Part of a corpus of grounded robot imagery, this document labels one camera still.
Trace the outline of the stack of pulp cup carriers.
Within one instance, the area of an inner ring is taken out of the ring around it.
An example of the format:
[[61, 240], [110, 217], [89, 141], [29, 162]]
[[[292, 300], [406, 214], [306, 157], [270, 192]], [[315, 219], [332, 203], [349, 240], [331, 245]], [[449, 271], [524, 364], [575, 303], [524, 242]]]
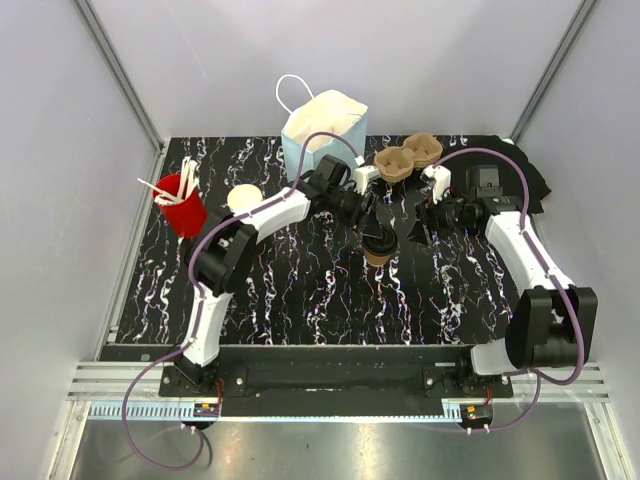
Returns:
[[377, 153], [373, 164], [387, 183], [398, 183], [415, 170], [422, 170], [440, 159], [442, 144], [429, 133], [416, 133], [401, 146], [388, 147]]

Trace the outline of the light blue paper bag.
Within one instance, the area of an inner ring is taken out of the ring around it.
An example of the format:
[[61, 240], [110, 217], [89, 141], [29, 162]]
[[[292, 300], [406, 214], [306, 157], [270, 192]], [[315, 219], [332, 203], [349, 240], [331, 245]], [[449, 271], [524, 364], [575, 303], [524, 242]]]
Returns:
[[316, 169], [326, 155], [351, 170], [362, 166], [368, 106], [335, 89], [307, 94], [309, 100], [295, 109], [281, 105], [289, 114], [281, 130], [287, 180]]

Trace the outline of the stack of paper cups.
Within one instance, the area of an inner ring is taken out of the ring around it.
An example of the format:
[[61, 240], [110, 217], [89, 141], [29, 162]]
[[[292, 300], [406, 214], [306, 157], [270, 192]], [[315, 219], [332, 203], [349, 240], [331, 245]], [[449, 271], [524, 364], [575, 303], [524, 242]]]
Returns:
[[233, 213], [251, 209], [264, 200], [261, 190], [252, 184], [233, 187], [227, 195], [227, 205]]

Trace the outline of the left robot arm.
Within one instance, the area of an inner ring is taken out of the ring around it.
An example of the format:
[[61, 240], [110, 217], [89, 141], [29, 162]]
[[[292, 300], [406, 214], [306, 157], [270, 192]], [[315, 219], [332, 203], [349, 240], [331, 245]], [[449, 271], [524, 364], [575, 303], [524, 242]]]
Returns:
[[200, 235], [184, 251], [194, 287], [188, 333], [174, 365], [181, 384], [196, 396], [215, 386], [220, 336], [233, 294], [248, 278], [258, 244], [267, 237], [315, 214], [330, 212], [360, 239], [366, 262], [385, 265], [398, 245], [393, 228], [376, 215], [368, 188], [379, 179], [374, 166], [359, 166], [348, 179], [349, 167], [326, 155], [277, 194], [236, 214], [211, 212]]

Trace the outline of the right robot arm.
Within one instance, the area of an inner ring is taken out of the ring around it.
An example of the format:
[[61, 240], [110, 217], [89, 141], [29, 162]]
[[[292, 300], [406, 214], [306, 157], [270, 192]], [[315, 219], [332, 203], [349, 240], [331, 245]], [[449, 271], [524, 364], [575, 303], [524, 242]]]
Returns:
[[428, 244], [443, 232], [481, 233], [497, 251], [514, 281], [519, 300], [504, 337], [471, 348], [454, 384], [466, 396], [486, 389], [490, 376], [540, 368], [570, 367], [574, 381], [589, 355], [598, 300], [578, 287], [551, 259], [533, 229], [527, 208], [504, 193], [497, 168], [476, 169], [471, 189], [457, 194], [451, 173], [428, 166], [421, 173], [427, 198], [416, 207], [409, 238]]

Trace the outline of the single brown paper cup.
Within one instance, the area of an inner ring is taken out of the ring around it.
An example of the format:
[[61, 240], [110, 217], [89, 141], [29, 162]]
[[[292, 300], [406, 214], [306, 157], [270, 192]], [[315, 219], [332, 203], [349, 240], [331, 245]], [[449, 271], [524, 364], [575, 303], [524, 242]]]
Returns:
[[393, 251], [385, 251], [380, 253], [377, 251], [370, 251], [367, 249], [364, 250], [364, 257], [366, 262], [370, 266], [375, 268], [386, 265], [390, 261], [393, 254], [394, 254]]

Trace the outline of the single black cup lid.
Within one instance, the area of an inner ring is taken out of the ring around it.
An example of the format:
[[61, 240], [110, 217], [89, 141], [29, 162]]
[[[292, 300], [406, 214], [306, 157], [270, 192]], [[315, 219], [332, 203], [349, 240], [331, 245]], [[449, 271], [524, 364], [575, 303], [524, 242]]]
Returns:
[[391, 255], [397, 247], [397, 235], [393, 230], [384, 230], [379, 238], [364, 236], [362, 245], [364, 250], [374, 256]]

